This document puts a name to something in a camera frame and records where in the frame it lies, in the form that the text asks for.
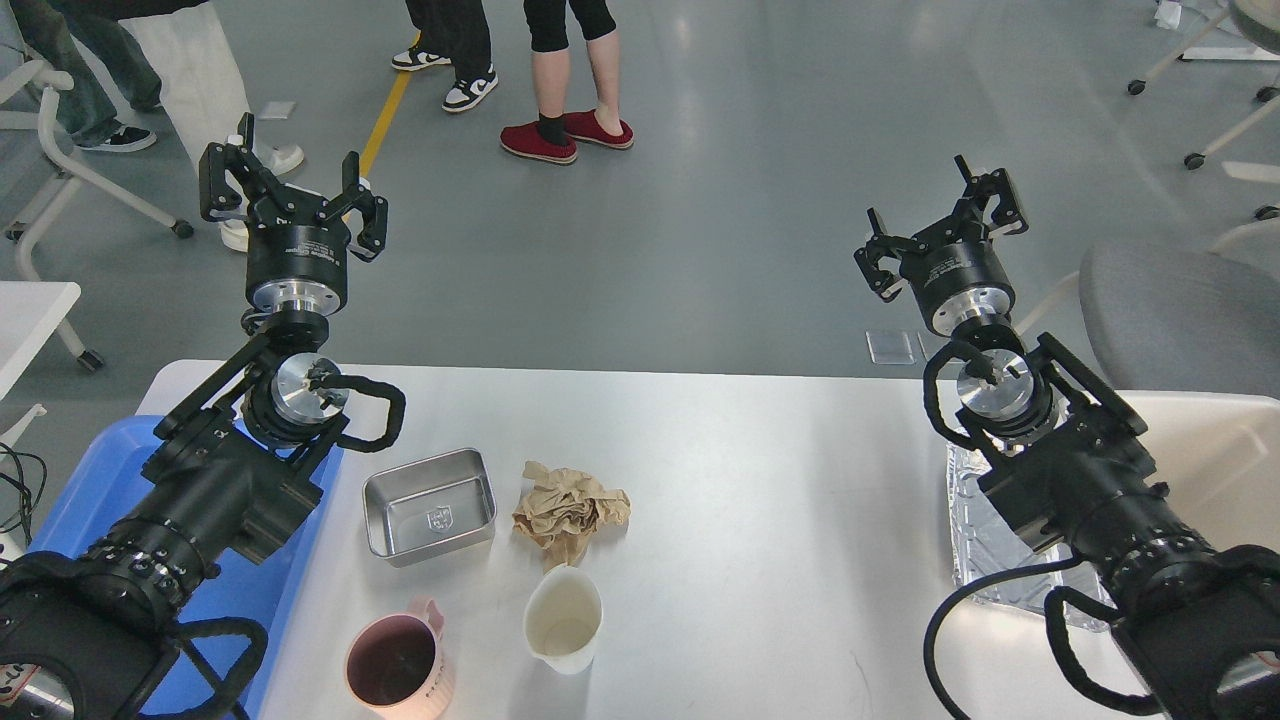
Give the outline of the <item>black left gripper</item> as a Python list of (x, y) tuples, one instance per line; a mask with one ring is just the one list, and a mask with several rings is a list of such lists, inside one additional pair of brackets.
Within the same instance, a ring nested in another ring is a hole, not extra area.
[(242, 115), (237, 132), (211, 142), (198, 161), (200, 215), (206, 222), (243, 218), (248, 202), (250, 249), (244, 296), (273, 313), (300, 300), (305, 310), (330, 316), (347, 300), (347, 247), (352, 211), (362, 225), (349, 251), (375, 261), (387, 246), (389, 204), (362, 183), (360, 155), (349, 151), (340, 165), (342, 190), (334, 199), (301, 187), (285, 187), (253, 150), (255, 115)]

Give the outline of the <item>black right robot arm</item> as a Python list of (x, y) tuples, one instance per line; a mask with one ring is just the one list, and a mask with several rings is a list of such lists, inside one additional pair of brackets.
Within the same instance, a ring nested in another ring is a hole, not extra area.
[(1169, 487), (1148, 483), (1156, 465), (1137, 411), (1053, 336), (1024, 343), (993, 247), (1027, 231), (1015, 187), (1002, 168), (975, 173), (954, 160), (965, 187), (948, 215), (896, 236), (869, 210), (870, 234), (854, 259), (882, 301), (909, 287), (943, 341), (923, 373), (934, 432), (986, 459), (979, 489), (1029, 550), (1062, 543), (1071, 556), (995, 571), (937, 607), (923, 644), (934, 696), (964, 717), (934, 660), (959, 602), (1089, 564), (1107, 603), (1066, 585), (1043, 601), (1050, 651), (1075, 692), (1132, 716), (1275, 719), (1277, 553), (1213, 548), (1170, 507)]

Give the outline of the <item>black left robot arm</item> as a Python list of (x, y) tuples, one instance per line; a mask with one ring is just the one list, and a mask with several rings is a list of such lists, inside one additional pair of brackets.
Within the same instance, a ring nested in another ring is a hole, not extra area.
[(253, 150), (253, 117), (198, 163), (209, 222), (244, 210), (247, 343), (155, 427), (150, 492), (83, 553), (29, 551), (3, 570), (3, 716), (142, 719), (180, 659), (209, 685), (180, 719), (246, 717), (241, 697), (268, 632), (248, 618), (184, 621), (233, 551), (265, 562), (323, 498), (334, 448), (375, 454), (401, 434), (401, 389), (320, 352), (348, 293), (348, 260), (375, 260), (389, 206), (342, 163), (329, 199), (280, 181)]

